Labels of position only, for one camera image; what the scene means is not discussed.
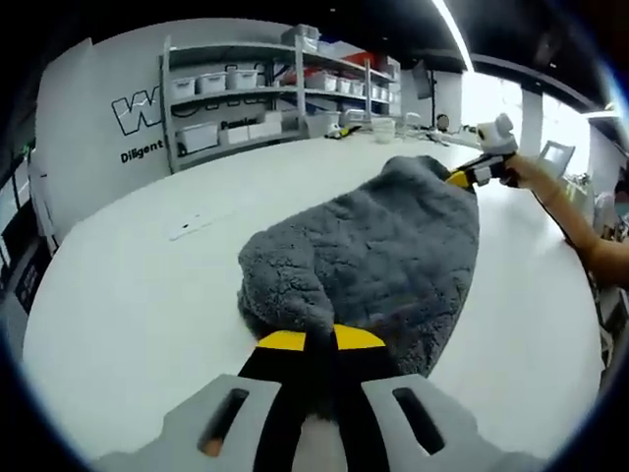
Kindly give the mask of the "person's left hand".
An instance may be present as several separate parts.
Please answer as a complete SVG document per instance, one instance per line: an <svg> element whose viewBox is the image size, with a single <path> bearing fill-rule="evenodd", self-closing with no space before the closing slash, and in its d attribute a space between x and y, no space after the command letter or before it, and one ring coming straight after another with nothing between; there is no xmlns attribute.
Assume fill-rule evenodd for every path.
<svg viewBox="0 0 629 472"><path fill-rule="evenodd" d="M292 464L293 472L345 472L347 463L338 425L317 416L301 429Z"/></svg>

